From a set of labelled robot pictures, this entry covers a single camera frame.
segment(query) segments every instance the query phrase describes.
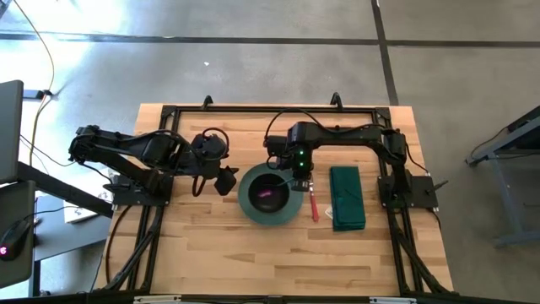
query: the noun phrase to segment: computer mouse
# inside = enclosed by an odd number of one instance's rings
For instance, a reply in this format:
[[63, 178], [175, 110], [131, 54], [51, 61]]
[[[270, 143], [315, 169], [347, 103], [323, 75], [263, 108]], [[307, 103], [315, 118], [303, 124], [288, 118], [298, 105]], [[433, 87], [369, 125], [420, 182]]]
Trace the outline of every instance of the computer mouse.
[[0, 239], [0, 260], [15, 260], [24, 248], [31, 224], [28, 220], [18, 220], [13, 223]]

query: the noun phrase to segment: power cord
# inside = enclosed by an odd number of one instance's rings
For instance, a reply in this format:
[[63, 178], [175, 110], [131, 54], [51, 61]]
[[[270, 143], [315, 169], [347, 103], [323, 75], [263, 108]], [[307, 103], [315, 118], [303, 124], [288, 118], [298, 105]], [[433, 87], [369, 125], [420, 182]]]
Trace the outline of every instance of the power cord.
[[271, 156], [268, 156], [267, 158], [267, 168], [270, 169], [270, 170], [277, 170], [278, 168], [277, 167], [272, 167], [270, 166], [270, 160], [274, 157], [278, 157], [278, 155], [271, 155]]
[[[47, 52], [47, 55], [49, 56], [49, 60], [51, 61], [51, 82], [49, 83], [49, 87], [47, 88], [47, 90], [51, 90], [52, 88], [52, 83], [54, 82], [54, 62], [52, 60], [52, 55], [51, 55], [51, 51], [49, 51], [49, 48], [47, 47], [47, 44], [45, 43], [45, 41], [43, 40], [43, 38], [41, 37], [40, 35], [40, 32], [35, 28], [34, 24], [32, 23], [32, 21], [30, 21], [30, 18], [26, 15], [26, 13], [24, 12], [24, 10], [21, 8], [21, 6], [19, 5], [19, 3], [17, 3], [17, 0], [13, 0], [13, 2], [15, 3], [15, 5], [17, 5], [17, 7], [19, 8], [20, 12], [23, 14], [23, 16], [26, 18], [26, 20], [28, 21], [28, 23], [30, 24], [30, 26], [32, 27], [32, 29], [34, 30], [35, 34], [38, 36], [38, 38], [40, 38], [40, 41], [41, 43], [43, 44], [43, 47], [45, 47], [45, 50]], [[38, 120], [40, 118], [40, 114], [41, 112], [45, 109], [45, 107], [51, 102], [51, 99], [49, 99], [47, 102], [45, 102], [46, 100], [46, 97], [47, 95], [43, 95], [43, 98], [41, 99], [41, 103], [40, 103], [40, 106], [37, 110], [37, 113], [35, 114], [35, 118], [34, 118], [34, 126], [32, 128], [32, 140], [30, 142], [30, 163], [29, 165], [32, 166], [32, 154], [34, 153], [34, 143], [35, 143], [35, 134], [36, 134], [36, 131], [37, 131], [37, 123], [38, 123]]]
[[201, 185], [199, 185], [199, 188], [197, 189], [197, 182], [199, 180], [199, 176], [195, 176], [193, 178], [193, 184], [192, 184], [192, 195], [196, 198], [197, 196], [201, 195], [204, 189], [204, 184], [206, 183], [206, 178], [202, 179]]
[[304, 109], [301, 109], [301, 108], [295, 108], [295, 107], [291, 107], [291, 108], [284, 108], [282, 109], [281, 111], [279, 111], [278, 114], [276, 114], [275, 117], [272, 118], [272, 120], [270, 121], [270, 123], [268, 124], [268, 127], [267, 127], [267, 131], [265, 132], [264, 134], [264, 138], [268, 138], [268, 133], [270, 132], [270, 127], [273, 125], [273, 122], [275, 122], [276, 119], [278, 119], [279, 116], [281, 116], [283, 113], [285, 112], [292, 112], [292, 111], [297, 111], [297, 112], [301, 112], [301, 113], [304, 113], [306, 114], [309, 118], [311, 118], [311, 120], [317, 124], [317, 126], [319, 126], [320, 128], [324, 129], [325, 131], [329, 132], [329, 133], [333, 133], [333, 134], [343, 134], [343, 133], [349, 133], [349, 132], [353, 132], [353, 131], [356, 131], [356, 130], [359, 130], [361, 128], [368, 128], [368, 127], [378, 127], [378, 128], [386, 128], [386, 126], [383, 126], [379, 123], [367, 123], [365, 125], [361, 125], [361, 126], [357, 126], [355, 128], [350, 128], [349, 130], [344, 130], [344, 131], [336, 131], [336, 130], [332, 130], [330, 128], [326, 128], [324, 125], [322, 125], [322, 123], [320, 123], [315, 117], [313, 117], [313, 115], [311, 115], [308, 111], [304, 110]]
[[434, 216], [435, 216], [435, 219], [437, 220], [437, 224], [439, 224], [439, 230], [441, 231], [442, 229], [440, 228], [440, 218], [439, 218], [439, 215], [437, 215], [437, 212], [433, 209], [433, 208], [428, 208], [428, 211], [430, 213], [432, 213]]
[[424, 170], [427, 174], [429, 174], [428, 169], [426, 169], [424, 166], [420, 165], [419, 163], [413, 160], [413, 157], [411, 156], [411, 151], [408, 148], [408, 144], [405, 144], [405, 148], [407, 149], [407, 155], [408, 155], [408, 158], [411, 160], [411, 162], [415, 164], [416, 166], [418, 166], [419, 168], [421, 168], [422, 170]]
[[103, 258], [100, 256], [100, 263], [98, 264], [97, 270], [95, 270], [94, 281], [92, 282], [92, 286], [90, 287], [90, 292], [92, 292], [92, 290], [94, 290], [95, 281], [97, 281], [97, 279], [98, 279], [98, 274], [100, 273], [101, 262], [103, 262]]
[[[21, 143], [21, 144], [23, 144], [26, 148], [30, 149], [30, 146], [29, 146], [27, 143], [25, 143], [25, 142], [22, 141], [21, 139], [19, 139], [19, 140], [20, 140], [20, 143]], [[34, 153], [32, 156], [35, 156], [35, 157], [37, 158], [37, 160], [40, 161], [40, 163], [41, 163], [41, 165], [43, 166], [43, 169], [45, 169], [45, 172], [47, 173], [47, 175], [51, 175], [51, 174], [49, 174], [49, 171], [47, 170], [47, 167], [45, 166], [45, 163], [43, 162], [43, 160], [41, 159], [41, 157], [40, 157], [38, 154], [36, 154], [36, 153]]]
[[501, 133], [503, 133], [503, 131], [505, 131], [505, 130], [506, 130], [506, 127], [501, 128], [501, 129], [500, 129], [500, 130], [499, 130], [492, 138], [490, 138], [490, 139], [488, 139], [488, 140], [486, 140], [486, 141], [480, 143], [478, 146], [474, 147], [474, 149], [472, 149], [472, 151], [471, 151], [471, 154], [469, 155], [469, 156], [471, 157], [471, 159], [475, 160], [475, 159], [473, 158], [473, 154], [474, 154], [474, 152], [476, 152], [476, 150], [477, 150], [478, 148], [480, 148], [480, 147], [482, 147], [483, 145], [489, 143], [490, 141], [496, 139], [497, 136], [499, 136], [499, 135], [500, 135]]
[[[27, 144], [30, 144], [32, 145], [32, 143], [23, 135], [20, 135], [20, 137], [27, 143]], [[59, 165], [59, 166], [62, 166], [62, 167], [67, 167], [67, 166], [71, 166], [73, 164], [75, 164], [75, 161], [72, 161], [71, 163], [69, 164], [61, 164], [59, 163], [58, 161], [52, 159], [47, 153], [43, 152], [42, 150], [40, 150], [38, 147], [36, 147], [35, 145], [33, 145], [34, 149], [36, 149], [38, 152], [40, 152], [41, 154], [43, 154], [46, 158], [48, 158], [50, 161], [52, 161], [53, 163]]]
[[38, 215], [38, 214], [57, 212], [57, 211], [60, 211], [60, 210], [65, 209], [65, 208], [76, 208], [76, 209], [81, 209], [79, 206], [64, 206], [64, 207], [61, 207], [61, 208], [59, 208], [59, 209], [45, 210], [45, 211], [34, 212], [34, 213], [32, 213], [32, 214], [26, 215], [22, 220], [26, 220], [26, 219], [28, 219], [29, 217], [36, 216], [36, 215]]
[[101, 175], [103, 178], [106, 178], [107, 180], [109, 180], [109, 183], [112, 185], [113, 182], [112, 182], [111, 178], [108, 177], [108, 176], [106, 176], [105, 174], [101, 173], [99, 170], [95, 169], [95, 168], [92, 167], [92, 166], [88, 166], [88, 165], [86, 165], [86, 164], [79, 164], [79, 165], [81, 165], [81, 166], [83, 166], [83, 167], [87, 167], [87, 168], [89, 168], [89, 169], [92, 170], [92, 171], [95, 171], [97, 174]]
[[288, 179], [287, 181], [283, 181], [283, 182], [280, 182], [280, 183], [277, 183], [277, 184], [265, 184], [265, 186], [268, 186], [268, 187], [282, 187], [282, 186], [285, 186], [286, 184], [292, 182], [293, 180], [294, 180], [294, 177]]
[[214, 158], [214, 159], [205, 159], [205, 160], [206, 160], [206, 161], [221, 160], [221, 159], [223, 159], [223, 158], [227, 155], [227, 153], [229, 153], [229, 145], [230, 145], [230, 142], [229, 142], [229, 135], [227, 135], [227, 133], [226, 133], [224, 130], [220, 129], [220, 128], [207, 128], [207, 129], [205, 129], [204, 131], [202, 131], [203, 137], [206, 137], [205, 134], [206, 134], [206, 132], [208, 132], [208, 131], [218, 131], [218, 132], [220, 132], [221, 134], [223, 134], [223, 136], [225, 137], [225, 145], [226, 145], [226, 148], [225, 148], [225, 152], [224, 152], [220, 157]]
[[114, 237], [115, 237], [116, 229], [118, 228], [118, 224], [120, 224], [120, 222], [122, 221], [123, 217], [126, 216], [127, 211], [129, 211], [129, 209], [130, 209], [131, 207], [132, 207], [131, 205], [127, 206], [127, 207], [120, 213], [120, 215], [118, 216], [118, 220], [116, 220], [115, 225], [112, 227], [111, 237], [109, 238], [109, 241], [107, 242], [107, 248], [105, 249], [105, 280], [107, 281], [107, 284], [109, 284], [109, 283], [111, 282], [111, 276], [110, 276], [110, 273], [109, 273], [109, 254], [110, 254], [110, 252], [111, 252], [111, 244], [112, 244], [112, 240], [113, 240]]

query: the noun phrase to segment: red handle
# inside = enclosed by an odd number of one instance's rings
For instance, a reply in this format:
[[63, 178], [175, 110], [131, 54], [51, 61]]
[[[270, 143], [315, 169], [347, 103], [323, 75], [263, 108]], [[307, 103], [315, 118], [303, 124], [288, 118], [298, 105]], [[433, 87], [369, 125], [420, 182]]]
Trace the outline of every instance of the red handle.
[[310, 193], [310, 201], [311, 201], [311, 213], [313, 216], [313, 221], [318, 222], [319, 221], [319, 211], [317, 210], [317, 203], [315, 201], [315, 195], [313, 192]]

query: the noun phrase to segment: concrete floor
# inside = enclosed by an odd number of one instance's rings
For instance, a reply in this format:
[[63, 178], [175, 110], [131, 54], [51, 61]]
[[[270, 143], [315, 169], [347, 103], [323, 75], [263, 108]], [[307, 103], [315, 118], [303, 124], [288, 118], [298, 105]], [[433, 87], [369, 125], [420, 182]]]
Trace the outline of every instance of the concrete floor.
[[[40, 30], [122, 35], [325, 37], [375, 39], [369, 0], [20, 0]], [[540, 41], [534, 0], [380, 0], [386, 36], [400, 40]], [[0, 32], [28, 30], [11, 5]], [[130, 133], [142, 102], [218, 103], [329, 101], [388, 105], [378, 46], [138, 44], [47, 40], [59, 92], [40, 120], [36, 145], [58, 160], [78, 126]], [[413, 106], [426, 165], [439, 192], [445, 249], [455, 289], [464, 295], [540, 302], [540, 243], [495, 249], [508, 231], [499, 193], [486, 166], [463, 159], [476, 144], [538, 105], [537, 48], [391, 47], [400, 105]], [[0, 41], [0, 81], [42, 88], [50, 77], [37, 41]], [[25, 102], [23, 134], [35, 102]], [[78, 167], [46, 162], [63, 179]], [[88, 290], [102, 245], [43, 263], [42, 287]], [[67, 275], [57, 277], [60, 269]], [[25, 296], [24, 284], [0, 298]]]

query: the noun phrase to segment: yellow cable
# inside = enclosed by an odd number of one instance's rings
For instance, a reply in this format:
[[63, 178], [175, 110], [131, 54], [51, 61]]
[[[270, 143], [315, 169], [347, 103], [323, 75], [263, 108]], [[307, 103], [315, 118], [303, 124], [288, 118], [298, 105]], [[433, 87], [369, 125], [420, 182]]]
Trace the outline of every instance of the yellow cable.
[[[47, 51], [47, 55], [49, 55], [49, 59], [51, 60], [51, 74], [52, 74], [52, 76], [51, 76], [51, 82], [49, 83], [48, 90], [51, 90], [52, 82], [54, 81], [54, 62], [52, 61], [51, 52], [49, 51], [49, 48], [47, 47], [47, 44], [45, 44], [45, 42], [43, 41], [43, 38], [41, 38], [40, 32], [37, 31], [34, 24], [32, 24], [32, 21], [30, 21], [30, 18], [28, 18], [28, 16], [24, 12], [24, 10], [17, 3], [17, 0], [13, 0], [13, 2], [15, 3], [15, 5], [17, 5], [20, 12], [26, 18], [26, 20], [28, 21], [30, 26], [32, 26], [32, 29], [34, 29], [35, 34], [40, 38], [40, 41], [43, 44], [43, 47], [45, 47], [45, 50]], [[43, 95], [43, 99], [41, 99], [40, 107], [38, 108], [37, 113], [35, 114], [35, 118], [34, 118], [34, 127], [32, 129], [32, 138], [30, 139], [30, 163], [29, 163], [30, 166], [32, 166], [32, 155], [34, 154], [34, 143], [35, 143], [35, 133], [37, 131], [37, 122], [38, 122], [38, 119], [40, 118], [40, 114], [43, 111], [43, 109], [45, 109], [45, 107], [49, 104], [49, 102], [51, 102], [51, 99], [49, 99], [49, 101], [47, 101], [47, 102], [45, 102], [45, 99], [46, 99], [46, 95]]]

